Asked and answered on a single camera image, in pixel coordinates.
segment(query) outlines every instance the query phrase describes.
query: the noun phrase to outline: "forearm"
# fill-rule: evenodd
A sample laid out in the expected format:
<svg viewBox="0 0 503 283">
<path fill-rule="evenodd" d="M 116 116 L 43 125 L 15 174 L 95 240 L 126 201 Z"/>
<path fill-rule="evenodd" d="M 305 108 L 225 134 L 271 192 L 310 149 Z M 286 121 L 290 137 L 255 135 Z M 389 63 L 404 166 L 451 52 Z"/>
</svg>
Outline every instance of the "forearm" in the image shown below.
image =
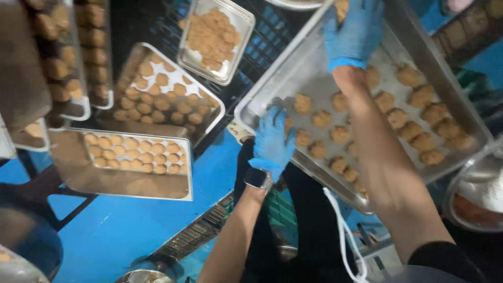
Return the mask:
<svg viewBox="0 0 503 283">
<path fill-rule="evenodd" d="M 247 186 L 206 259 L 197 282 L 239 282 L 264 191 Z"/>
</svg>

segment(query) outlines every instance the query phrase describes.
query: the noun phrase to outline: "white cord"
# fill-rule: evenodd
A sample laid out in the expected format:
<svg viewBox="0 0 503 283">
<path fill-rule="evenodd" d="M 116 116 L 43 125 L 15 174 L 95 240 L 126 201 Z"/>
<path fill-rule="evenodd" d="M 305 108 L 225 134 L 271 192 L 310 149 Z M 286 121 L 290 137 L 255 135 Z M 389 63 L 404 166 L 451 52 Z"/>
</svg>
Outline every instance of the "white cord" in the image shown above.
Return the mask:
<svg viewBox="0 0 503 283">
<path fill-rule="evenodd" d="M 367 264 L 365 263 L 365 260 L 362 257 L 362 254 L 358 250 L 358 247 L 356 246 L 355 243 L 355 238 L 353 237 L 353 233 L 351 233 L 351 230 L 348 227 L 348 224 L 346 221 L 344 221 L 344 218 L 341 214 L 341 210 L 339 209 L 339 204 L 337 203 L 336 198 L 332 195 L 332 193 L 329 191 L 327 188 L 323 188 L 323 192 L 325 193 L 326 197 L 328 198 L 328 201 L 330 201 L 330 204 L 333 207 L 333 210 L 335 210 L 336 215 L 337 215 L 337 227 L 339 230 L 339 242 L 341 245 L 341 254 L 343 257 L 343 263 L 344 267 L 346 268 L 346 272 L 348 273 L 349 277 L 353 279 L 357 283 L 369 283 L 367 281 Z M 348 259 L 346 258 L 346 239 L 345 239 L 345 231 L 348 232 L 349 235 L 349 240 L 351 242 L 350 246 L 353 246 L 352 250 L 353 252 L 356 253 L 358 258 L 360 259 L 361 265 L 362 265 L 362 274 L 357 274 L 356 276 L 353 274 L 351 269 L 349 268 L 348 264 Z"/>
</svg>

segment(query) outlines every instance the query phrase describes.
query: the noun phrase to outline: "gloved hand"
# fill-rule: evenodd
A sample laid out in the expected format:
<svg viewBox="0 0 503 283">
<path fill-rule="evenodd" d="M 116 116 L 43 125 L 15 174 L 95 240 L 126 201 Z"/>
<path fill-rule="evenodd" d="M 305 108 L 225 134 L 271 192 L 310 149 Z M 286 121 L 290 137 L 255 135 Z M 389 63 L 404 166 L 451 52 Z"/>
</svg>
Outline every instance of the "gloved hand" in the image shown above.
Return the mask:
<svg viewBox="0 0 503 283">
<path fill-rule="evenodd" d="M 329 73 L 344 65 L 367 67 L 381 41 L 383 13 L 383 0 L 351 0 L 346 20 L 339 27 L 336 9 L 328 9 L 323 35 Z"/>
<path fill-rule="evenodd" d="M 285 141 L 285 117 L 285 110 L 274 106 L 260 119 L 255 136 L 254 158 L 248 161 L 252 167 L 270 172 L 275 183 L 295 150 L 294 128 L 288 131 Z"/>
</svg>

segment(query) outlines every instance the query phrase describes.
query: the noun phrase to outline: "smartwatch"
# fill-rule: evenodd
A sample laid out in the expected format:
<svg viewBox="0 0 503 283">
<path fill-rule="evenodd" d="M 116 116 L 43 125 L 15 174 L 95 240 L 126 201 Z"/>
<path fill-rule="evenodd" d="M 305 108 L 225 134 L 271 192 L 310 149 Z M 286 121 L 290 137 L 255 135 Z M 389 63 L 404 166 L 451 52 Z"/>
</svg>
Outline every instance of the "smartwatch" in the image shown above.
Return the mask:
<svg viewBox="0 0 503 283">
<path fill-rule="evenodd" d="M 264 190 L 267 194 L 274 184 L 274 181 L 267 174 L 267 171 L 251 167 L 246 172 L 244 182 L 256 189 Z"/>
</svg>

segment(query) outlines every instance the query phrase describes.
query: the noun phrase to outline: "person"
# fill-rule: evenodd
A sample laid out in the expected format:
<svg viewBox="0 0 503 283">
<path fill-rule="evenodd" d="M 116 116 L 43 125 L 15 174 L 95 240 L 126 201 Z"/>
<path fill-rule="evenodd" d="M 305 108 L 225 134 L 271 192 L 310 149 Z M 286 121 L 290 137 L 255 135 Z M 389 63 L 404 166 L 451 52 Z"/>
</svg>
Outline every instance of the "person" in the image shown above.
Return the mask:
<svg viewBox="0 0 503 283">
<path fill-rule="evenodd" d="M 403 264 L 484 282 L 444 227 L 421 176 L 367 86 L 364 70 L 381 40 L 383 11 L 382 0 L 351 0 L 341 27 L 334 8 L 327 11 L 324 26 L 328 71 L 347 99 L 360 178 Z M 352 281 L 343 266 L 337 218 L 322 185 L 289 163 L 295 130 L 290 129 L 285 137 L 285 116 L 284 110 L 271 108 L 260 119 L 255 139 L 241 140 L 234 187 L 237 205 L 197 282 Z M 286 263 L 279 259 L 267 212 L 262 209 L 267 187 L 281 174 L 292 196 L 299 233 L 298 255 Z M 351 250 L 345 254 L 356 273 Z"/>
</svg>

